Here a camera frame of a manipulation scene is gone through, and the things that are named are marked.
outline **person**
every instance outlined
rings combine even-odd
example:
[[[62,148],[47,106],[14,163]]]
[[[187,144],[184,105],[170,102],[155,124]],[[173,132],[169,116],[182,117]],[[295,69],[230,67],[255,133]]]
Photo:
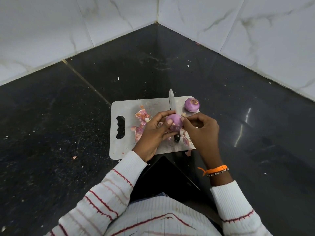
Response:
[[[165,117],[173,113],[155,115],[132,151],[47,235],[221,235],[206,216],[167,196],[129,204],[146,162],[163,140],[176,134],[167,132],[172,120],[165,122]],[[196,113],[182,117],[182,122],[207,169],[222,166],[216,120]],[[271,235],[228,170],[209,178],[224,235]]]

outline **white cutting board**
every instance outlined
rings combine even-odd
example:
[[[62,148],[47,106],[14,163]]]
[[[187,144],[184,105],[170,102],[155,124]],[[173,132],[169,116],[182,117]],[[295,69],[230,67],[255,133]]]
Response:
[[[192,96],[175,97],[177,114],[181,115],[183,112],[185,112],[187,116],[194,114],[184,108],[184,103],[188,98],[192,98]],[[139,127],[140,125],[139,119],[135,116],[135,114],[141,110],[140,105],[143,105],[147,113],[151,115],[151,119],[158,112],[169,110],[169,98],[137,99],[116,101],[112,103],[111,136],[109,143],[109,156],[111,159],[122,159],[124,155],[126,155],[136,145],[135,132],[131,131],[130,128],[132,126]],[[118,129],[118,116],[123,116],[125,118],[125,136],[122,139],[116,138]],[[163,141],[155,154],[185,151],[189,148],[196,149],[192,143],[190,143],[189,147],[186,146],[183,143],[182,137],[178,143],[175,143],[174,138],[172,138],[171,141]]]

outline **striped sweater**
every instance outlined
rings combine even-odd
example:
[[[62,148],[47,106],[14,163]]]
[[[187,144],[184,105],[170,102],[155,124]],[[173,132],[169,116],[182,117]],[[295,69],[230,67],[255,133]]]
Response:
[[[130,151],[47,235],[220,235],[206,216],[166,196],[128,205],[146,165]],[[211,192],[224,235],[271,235],[235,181]]]

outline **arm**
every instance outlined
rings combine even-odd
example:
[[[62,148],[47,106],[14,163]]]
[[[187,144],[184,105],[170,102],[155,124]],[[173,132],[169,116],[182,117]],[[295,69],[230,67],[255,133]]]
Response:
[[[160,112],[147,124],[132,151],[96,186],[86,193],[77,206],[59,219],[59,224],[46,235],[103,235],[108,225],[127,208],[130,194],[140,173],[146,167],[162,140],[176,133],[165,133],[173,121],[158,123],[175,111]]]
[[[197,113],[182,118],[182,121],[207,169],[223,165],[219,154],[219,126],[216,120]],[[228,171],[209,178],[225,235],[271,235]]]

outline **purple onion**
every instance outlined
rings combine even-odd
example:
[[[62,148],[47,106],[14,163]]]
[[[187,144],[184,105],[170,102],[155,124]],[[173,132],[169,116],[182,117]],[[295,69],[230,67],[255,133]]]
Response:
[[[200,107],[199,101],[195,98],[189,98],[185,101],[185,108],[187,111],[194,113]]]
[[[181,121],[180,118],[181,118],[181,116],[178,115],[178,114],[176,114],[176,113],[171,114],[171,115],[168,115],[168,116],[166,117],[166,121],[167,121],[168,119],[172,119],[172,120],[173,120],[172,125],[169,127],[169,129],[170,129],[171,131],[179,131],[179,130],[183,127],[183,122]]]

